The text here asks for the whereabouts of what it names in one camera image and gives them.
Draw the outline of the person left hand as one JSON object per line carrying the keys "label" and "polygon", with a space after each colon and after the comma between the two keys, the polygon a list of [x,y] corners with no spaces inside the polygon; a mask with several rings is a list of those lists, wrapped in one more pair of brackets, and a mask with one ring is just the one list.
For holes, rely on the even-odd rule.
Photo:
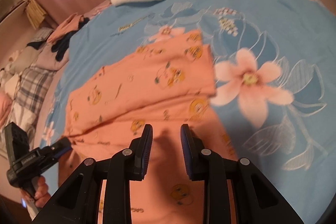
{"label": "person left hand", "polygon": [[40,176],[37,180],[37,188],[35,190],[35,196],[32,197],[25,190],[20,189],[21,197],[25,201],[31,201],[38,208],[45,206],[47,201],[51,198],[49,194],[49,186],[46,184],[46,179],[44,176]]}

